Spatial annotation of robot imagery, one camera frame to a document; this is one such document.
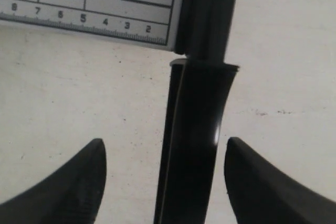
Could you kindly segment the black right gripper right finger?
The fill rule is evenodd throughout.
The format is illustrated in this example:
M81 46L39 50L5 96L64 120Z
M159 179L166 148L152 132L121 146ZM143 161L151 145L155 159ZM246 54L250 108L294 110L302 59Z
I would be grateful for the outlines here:
M227 142L227 194L238 223L335 223L335 202L292 179L238 137Z

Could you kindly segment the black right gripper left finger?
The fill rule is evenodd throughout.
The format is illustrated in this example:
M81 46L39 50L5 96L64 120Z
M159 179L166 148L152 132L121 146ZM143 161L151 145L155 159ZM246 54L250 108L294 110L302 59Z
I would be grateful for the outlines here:
M96 138L44 180L2 203L1 223L94 223L106 177L106 148Z

